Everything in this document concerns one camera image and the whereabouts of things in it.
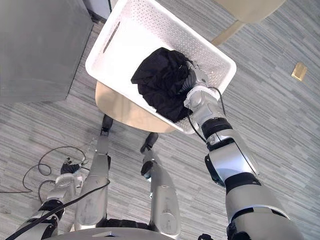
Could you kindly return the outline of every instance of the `laundry basket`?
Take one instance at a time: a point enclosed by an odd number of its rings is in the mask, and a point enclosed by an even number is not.
[[[141,62],[160,47],[176,50],[196,61],[208,75],[209,84],[221,93],[236,73],[232,59],[154,0],[119,0],[85,67],[99,82],[176,129],[191,134],[193,130],[187,119],[173,123],[156,113],[139,94],[137,84],[131,83]]]

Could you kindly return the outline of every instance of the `black garment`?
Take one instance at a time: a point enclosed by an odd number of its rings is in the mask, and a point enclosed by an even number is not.
[[[156,112],[177,122],[188,115],[184,100],[188,92],[179,93],[189,70],[182,53],[163,47],[155,50],[140,64],[131,82]]]

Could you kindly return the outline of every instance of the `electrical outlet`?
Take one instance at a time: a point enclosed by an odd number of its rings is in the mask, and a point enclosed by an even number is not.
[[[291,73],[291,77],[294,77],[295,79],[302,81],[306,75],[307,72],[307,67],[304,65],[302,62],[298,62],[294,69],[293,72]]]

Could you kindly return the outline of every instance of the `beige chair back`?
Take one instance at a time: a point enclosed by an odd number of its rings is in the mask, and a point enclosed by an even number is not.
[[[211,43],[218,46],[238,32],[245,24],[257,23],[277,10],[286,0],[214,0],[232,14],[237,21]]]

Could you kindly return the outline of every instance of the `wire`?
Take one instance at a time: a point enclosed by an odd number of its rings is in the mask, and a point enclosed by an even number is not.
[[[38,162],[38,171],[39,171],[42,175],[44,175],[44,176],[49,176],[49,175],[51,174],[51,167],[49,166],[50,173],[46,175],[46,174],[40,169],[40,163],[41,163],[41,161],[42,161],[42,160],[44,159],[44,157],[47,156],[49,153],[51,153],[51,152],[53,152],[53,151],[56,151],[56,150],[58,150],[58,149],[76,149],[76,150],[80,151],[80,152],[82,153],[82,155],[83,155],[83,160],[82,160],[82,162],[85,162],[86,159],[87,159],[85,153],[84,153],[80,148],[78,148],[78,147],[76,147],[76,146],[59,146],[59,147],[56,147],[56,148],[54,148],[54,149],[51,149],[50,151],[47,151],[47,152],[46,152],[44,155],[42,155],[42,157],[40,158],[40,160],[39,160],[39,162]]]
[[[24,226],[22,228],[20,228],[18,231],[16,231],[14,234],[12,234],[11,236],[7,237],[5,240],[14,240],[16,239],[17,237],[19,237],[21,234],[23,234],[24,232],[28,231],[29,229],[33,228],[34,226],[36,226],[37,224],[43,222],[44,220],[46,220],[48,217],[50,217],[51,215],[61,211],[62,209],[72,205],[72,204],[75,204],[76,202],[79,202],[81,199],[85,198],[86,196],[88,196],[89,194],[92,194],[93,192],[97,191],[97,190],[100,190],[106,186],[108,186],[110,184],[110,181],[108,180],[108,182],[103,185],[103,186],[100,186],[100,187],[97,187],[91,191],[88,191],[86,194],[72,200],[72,201],[69,201],[63,205],[60,205],[58,207],[56,207],[55,209],[51,210],[50,212],[48,212],[47,214],[43,215],[42,217],[38,218],[37,220],[34,220],[33,222],[31,222],[30,224],[28,224],[27,226]]]
[[[75,147],[75,146],[59,146],[59,147],[56,147],[56,148],[53,148],[51,149],[50,151],[47,151],[44,155],[42,155],[42,157],[40,158],[39,162],[37,165],[34,165],[32,167],[30,167],[26,173],[24,174],[23,176],[23,179],[22,179],[22,185],[23,187],[27,190],[27,191],[0,191],[0,194],[26,194],[26,193],[32,193],[33,190],[31,190],[30,188],[28,188],[25,184],[25,179],[26,179],[26,176],[27,174],[33,169],[33,168],[38,168],[38,171],[40,174],[42,174],[43,176],[49,176],[51,173],[52,173],[52,169],[49,165],[47,164],[44,164],[44,163],[41,163],[41,161],[44,159],[45,156],[47,156],[49,153],[55,151],[55,150],[58,150],[58,149],[66,149],[66,148],[69,148],[69,149],[76,149],[78,151],[80,151],[83,155],[83,160],[82,160],[82,163],[85,162],[87,160],[87,157],[85,155],[85,153],[78,147]],[[41,170],[40,166],[46,166],[48,169],[49,169],[49,173],[45,173],[43,170]],[[41,190],[41,186],[44,184],[44,183],[48,183],[48,181],[53,181],[53,180],[46,180],[46,181],[43,181],[42,183],[40,183],[39,187],[38,187],[38,192],[37,192],[37,195],[38,195],[38,198],[39,200],[41,201],[42,203],[42,199],[40,197],[40,190]]]
[[[48,168],[49,168],[49,171],[50,171],[48,175],[51,174],[51,168],[50,168],[49,165],[43,164],[43,163],[34,165],[34,166],[30,167],[30,168],[28,169],[28,171],[26,171],[26,173],[24,174],[23,179],[22,179],[22,185],[23,185],[23,187],[24,187],[25,189],[27,189],[27,191],[0,191],[0,194],[25,194],[25,193],[32,193],[33,190],[31,190],[30,188],[28,188],[28,187],[26,186],[26,184],[25,184],[25,179],[26,179],[27,174],[28,174],[33,168],[38,167],[39,165],[48,167]]]
[[[221,105],[222,105],[223,114],[224,114],[225,116],[227,116],[227,115],[226,115],[226,110],[225,110],[224,100],[223,100],[223,98],[222,98],[222,94],[221,94],[220,90],[219,90],[217,87],[215,87],[215,86],[209,86],[208,89],[214,89],[214,90],[216,90],[216,91],[219,93],[220,99],[221,99]]]
[[[225,116],[227,116],[227,115],[226,115],[226,110],[225,110],[224,100],[223,100],[223,98],[222,98],[222,94],[221,94],[220,90],[219,90],[217,87],[215,87],[215,86],[209,86],[208,88],[209,88],[209,89],[214,89],[214,90],[216,90],[216,91],[219,93],[220,99],[221,99],[221,105],[222,105],[223,114],[224,114]],[[192,129],[194,130],[194,132],[201,138],[202,141],[204,141],[204,142],[206,143],[207,141],[200,135],[200,133],[196,130],[195,126],[192,124],[191,119],[190,119],[190,111],[191,111],[191,110],[189,109],[188,115],[187,115],[187,118],[188,118],[188,120],[189,120],[189,123],[190,123]]]
[[[38,198],[39,198],[41,204],[43,204],[44,202],[43,202],[42,199],[41,199],[40,190],[41,190],[42,185],[43,185],[43,184],[46,184],[46,183],[55,184],[56,181],[54,181],[54,180],[45,180],[45,181],[43,181],[42,183],[40,183],[40,185],[39,185],[39,187],[38,187],[38,192],[37,192],[37,193],[38,193]]]
[[[191,127],[192,127],[192,129],[195,131],[195,133],[202,139],[202,141],[204,141],[205,143],[207,142],[201,135],[200,135],[200,133],[196,130],[196,128],[194,127],[194,125],[192,124],[192,122],[191,122],[191,119],[190,119],[190,109],[189,109],[189,111],[188,111],[188,120],[189,120],[189,123],[190,123],[190,125],[191,125]]]

